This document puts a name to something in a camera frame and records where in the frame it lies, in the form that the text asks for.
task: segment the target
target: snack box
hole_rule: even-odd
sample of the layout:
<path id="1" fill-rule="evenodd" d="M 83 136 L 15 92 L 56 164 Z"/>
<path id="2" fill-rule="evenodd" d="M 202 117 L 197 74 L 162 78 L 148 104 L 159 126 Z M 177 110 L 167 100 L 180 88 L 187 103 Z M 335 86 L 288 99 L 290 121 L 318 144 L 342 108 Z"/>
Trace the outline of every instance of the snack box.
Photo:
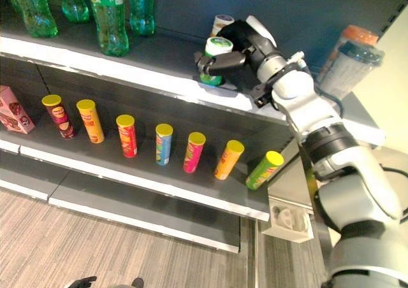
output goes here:
<path id="1" fill-rule="evenodd" d="M 0 85 L 0 121 L 9 131 L 27 134 L 34 124 L 9 86 Z"/>

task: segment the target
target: yellow chip can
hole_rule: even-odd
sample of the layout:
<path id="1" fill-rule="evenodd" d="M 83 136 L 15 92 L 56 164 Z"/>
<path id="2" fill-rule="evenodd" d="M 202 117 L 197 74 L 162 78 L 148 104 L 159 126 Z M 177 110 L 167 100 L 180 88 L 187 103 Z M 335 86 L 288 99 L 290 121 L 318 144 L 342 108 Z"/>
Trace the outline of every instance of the yellow chip can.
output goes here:
<path id="1" fill-rule="evenodd" d="M 76 107 L 79 110 L 79 114 L 81 114 L 82 121 L 84 122 L 91 142 L 101 143 L 104 141 L 105 135 L 103 135 L 95 102 L 89 99 L 83 99 L 76 103 Z"/>
<path id="2" fill-rule="evenodd" d="M 238 140 L 230 140 L 222 153 L 222 157 L 215 169 L 215 177 L 225 180 L 237 163 L 245 147 Z"/>

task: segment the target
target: yellow lid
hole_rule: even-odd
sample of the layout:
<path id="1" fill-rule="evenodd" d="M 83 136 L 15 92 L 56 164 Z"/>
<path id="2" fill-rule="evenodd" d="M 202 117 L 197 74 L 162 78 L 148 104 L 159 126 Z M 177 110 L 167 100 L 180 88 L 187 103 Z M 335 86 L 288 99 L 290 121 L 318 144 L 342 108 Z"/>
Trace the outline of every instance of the yellow lid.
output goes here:
<path id="1" fill-rule="evenodd" d="M 60 95 L 46 95 L 41 99 L 41 102 L 45 106 L 54 106 L 61 103 L 61 96 Z"/>
<path id="2" fill-rule="evenodd" d="M 284 162 L 283 156 L 276 151 L 268 151 L 265 157 L 268 160 L 268 162 L 270 162 L 271 164 L 275 166 L 280 166 Z"/>
<path id="3" fill-rule="evenodd" d="M 95 107 L 95 102 L 89 99 L 79 100 L 76 103 L 76 107 L 79 110 L 91 110 Z"/>
<path id="4" fill-rule="evenodd" d="M 189 141 L 191 143 L 194 143 L 195 145 L 204 145 L 205 136 L 203 133 L 200 132 L 192 132 L 189 135 Z"/>
<path id="5" fill-rule="evenodd" d="M 121 127 L 130 127 L 135 124 L 135 119 L 130 115 L 119 115 L 116 118 L 116 123 Z"/>
<path id="6" fill-rule="evenodd" d="M 244 145 L 238 140 L 230 140 L 227 142 L 227 148 L 236 153 L 242 153 L 245 150 Z"/>
<path id="7" fill-rule="evenodd" d="M 170 136 L 173 134 L 173 127 L 169 124 L 158 124 L 156 133 L 160 136 Z"/>

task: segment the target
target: pringles can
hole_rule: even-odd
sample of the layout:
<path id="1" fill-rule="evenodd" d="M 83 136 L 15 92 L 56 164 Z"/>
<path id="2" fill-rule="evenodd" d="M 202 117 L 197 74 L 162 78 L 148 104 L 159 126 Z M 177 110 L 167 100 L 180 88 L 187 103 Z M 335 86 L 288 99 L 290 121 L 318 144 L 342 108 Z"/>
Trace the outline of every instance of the pringles can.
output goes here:
<path id="1" fill-rule="evenodd" d="M 103 135 L 95 102 L 89 99 L 83 99 L 76 103 L 76 107 L 79 110 L 79 114 L 81 114 L 82 121 L 84 122 L 91 142 L 101 143 L 104 141 L 105 136 Z"/>
<path id="2" fill-rule="evenodd" d="M 262 161 L 255 167 L 245 180 L 246 186 L 255 191 L 268 180 L 276 169 L 284 163 L 283 156 L 275 151 L 268 151 Z"/>
<path id="3" fill-rule="evenodd" d="M 156 126 L 156 162 L 164 166 L 170 158 L 171 136 L 173 127 L 169 124 L 158 124 Z"/>
<path id="4" fill-rule="evenodd" d="M 238 140 L 230 140 L 227 142 L 222 157 L 215 169 L 215 177 L 219 180 L 225 180 L 244 150 L 244 145 Z"/>
<path id="5" fill-rule="evenodd" d="M 62 138 L 70 140 L 75 137 L 75 130 L 69 117 L 62 105 L 62 99 L 59 95 L 47 95 L 41 100 L 48 114 L 50 114 L 52 121 L 56 125 L 59 134 Z"/>
<path id="6" fill-rule="evenodd" d="M 184 157 L 183 169 L 187 173 L 196 171 L 201 152 L 203 151 L 205 136 L 200 132 L 192 132 L 189 135 L 186 156 Z"/>
<path id="7" fill-rule="evenodd" d="M 116 118 L 116 124 L 124 157 L 135 157 L 138 153 L 135 119 L 130 115 L 120 115 Z"/>

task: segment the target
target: white lid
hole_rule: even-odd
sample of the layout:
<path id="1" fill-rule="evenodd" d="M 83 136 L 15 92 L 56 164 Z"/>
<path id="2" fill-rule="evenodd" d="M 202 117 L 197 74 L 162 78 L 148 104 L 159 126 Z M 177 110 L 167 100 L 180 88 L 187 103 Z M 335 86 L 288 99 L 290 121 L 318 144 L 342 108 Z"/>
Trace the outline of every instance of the white lid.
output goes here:
<path id="1" fill-rule="evenodd" d="M 232 51 L 234 45 L 230 40 L 222 38 L 220 36 L 214 36 L 213 38 L 207 38 L 207 44 L 205 45 L 205 52 L 209 55 L 226 54 Z"/>
<path id="2" fill-rule="evenodd" d="M 214 18 L 214 25 L 216 24 L 229 25 L 232 24 L 234 21 L 235 19 L 230 15 L 218 14 Z"/>

